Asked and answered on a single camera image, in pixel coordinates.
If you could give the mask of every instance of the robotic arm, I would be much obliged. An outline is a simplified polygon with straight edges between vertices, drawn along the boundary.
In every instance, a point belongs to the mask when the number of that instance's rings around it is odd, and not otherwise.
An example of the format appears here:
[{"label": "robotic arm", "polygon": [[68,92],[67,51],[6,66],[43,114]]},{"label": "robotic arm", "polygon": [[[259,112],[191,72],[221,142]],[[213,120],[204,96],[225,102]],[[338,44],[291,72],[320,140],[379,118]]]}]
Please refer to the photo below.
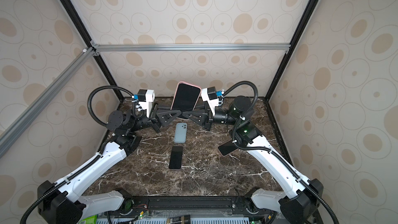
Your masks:
[{"label": "robotic arm", "polygon": [[[253,87],[255,92],[253,101],[248,97],[238,96],[228,109],[222,109],[219,106],[222,104],[222,99],[242,84]],[[108,122],[103,123],[93,113],[91,100],[94,94],[108,88],[127,92],[134,103],[130,111],[126,113],[114,111],[110,114]],[[216,91],[215,87],[210,87],[202,89],[203,105],[197,106],[192,111],[181,112],[170,110],[170,106],[162,106],[154,102],[153,90],[141,89],[137,95],[134,95],[126,89],[115,86],[95,89],[88,98],[87,107],[94,120],[112,131],[113,136],[102,145],[100,152],[74,172],[54,183],[48,181],[42,183],[37,190],[38,200],[23,215],[20,223],[26,223],[28,215],[36,206],[38,206],[39,214],[48,224],[75,224],[105,211],[118,210],[122,214],[127,214],[131,210],[132,196],[123,189],[86,197],[82,196],[82,193],[110,167],[137,149],[141,137],[136,136],[135,131],[152,127],[156,132],[160,132],[161,127],[170,125],[180,115],[189,118],[205,130],[211,130],[212,124],[216,123],[234,125],[230,135],[235,146],[255,157],[280,184],[283,192],[263,189],[254,191],[248,200],[250,202],[245,203],[250,208],[248,209],[250,212],[266,208],[282,212],[292,224],[302,224],[320,203],[327,210],[330,209],[321,198],[323,192],[321,182],[317,179],[310,181],[308,177],[293,168],[251,123],[250,117],[254,113],[253,106],[257,97],[257,88],[251,82],[239,82],[225,92]],[[146,114],[141,114],[141,116],[135,114],[137,101],[139,102],[137,108],[147,110]]]}]

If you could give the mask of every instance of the brown marble surface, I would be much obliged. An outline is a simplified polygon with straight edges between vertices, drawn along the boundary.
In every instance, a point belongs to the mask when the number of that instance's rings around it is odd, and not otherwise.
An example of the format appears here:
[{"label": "brown marble surface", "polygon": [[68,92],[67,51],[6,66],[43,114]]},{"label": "brown marble surface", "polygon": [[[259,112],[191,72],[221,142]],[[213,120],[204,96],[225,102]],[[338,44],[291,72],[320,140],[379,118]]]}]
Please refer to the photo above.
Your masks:
[{"label": "brown marble surface", "polygon": [[[227,108],[233,98],[226,98]],[[156,102],[171,105],[171,98],[156,98]],[[131,107],[125,101],[121,110]],[[261,99],[255,106],[252,122],[263,132],[279,152],[266,109]],[[176,124],[187,123],[186,143],[174,143]],[[229,141],[225,125],[213,125],[210,132],[202,130],[192,121],[174,120],[163,127],[161,133],[147,128],[137,131],[142,136],[138,149],[110,168],[95,181],[84,195],[95,195],[122,187],[135,196],[207,196],[236,195],[236,187],[244,194],[252,187],[281,191],[274,178],[254,157],[236,150],[223,157],[217,147]],[[182,168],[170,170],[170,152],[174,145],[183,146]]]}]

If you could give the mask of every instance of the smartphone with pink case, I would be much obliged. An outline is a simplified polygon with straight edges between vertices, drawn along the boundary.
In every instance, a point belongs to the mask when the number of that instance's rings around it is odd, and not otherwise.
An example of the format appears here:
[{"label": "smartphone with pink case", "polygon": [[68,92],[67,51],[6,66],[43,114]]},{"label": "smartphone with pink case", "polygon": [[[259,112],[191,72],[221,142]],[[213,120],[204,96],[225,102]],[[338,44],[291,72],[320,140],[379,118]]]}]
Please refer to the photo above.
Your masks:
[{"label": "smartphone with pink case", "polygon": [[172,103],[172,110],[192,111],[199,99],[202,88],[187,82],[179,82],[177,84],[176,93]]}]

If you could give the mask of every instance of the blue smartphone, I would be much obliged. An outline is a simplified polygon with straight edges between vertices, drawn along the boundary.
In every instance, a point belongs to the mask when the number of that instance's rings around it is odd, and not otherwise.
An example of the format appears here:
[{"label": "blue smartphone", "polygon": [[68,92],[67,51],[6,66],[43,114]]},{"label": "blue smartphone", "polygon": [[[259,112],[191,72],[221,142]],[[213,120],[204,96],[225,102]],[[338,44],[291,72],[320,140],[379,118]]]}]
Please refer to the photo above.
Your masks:
[{"label": "blue smartphone", "polygon": [[175,143],[185,143],[187,138],[187,123],[177,123],[176,133],[174,134]]}]

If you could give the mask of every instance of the smartphone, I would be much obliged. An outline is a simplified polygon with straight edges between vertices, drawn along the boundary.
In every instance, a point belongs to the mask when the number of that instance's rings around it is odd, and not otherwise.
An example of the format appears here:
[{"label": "smartphone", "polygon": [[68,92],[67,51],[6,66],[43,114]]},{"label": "smartphone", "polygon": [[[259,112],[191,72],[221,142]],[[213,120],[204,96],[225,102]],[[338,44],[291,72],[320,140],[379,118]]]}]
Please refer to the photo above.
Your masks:
[{"label": "smartphone", "polygon": [[181,169],[182,146],[173,146],[170,156],[169,169]]},{"label": "smartphone", "polygon": [[218,150],[221,152],[223,156],[228,155],[229,153],[235,151],[237,147],[232,143],[232,140],[223,143],[218,147]]},{"label": "smartphone", "polygon": [[199,99],[202,88],[186,82],[179,82],[172,103],[172,110],[192,111]]},{"label": "smartphone", "polygon": [[174,134],[175,143],[185,143],[187,138],[187,123],[177,123],[176,133]]}]

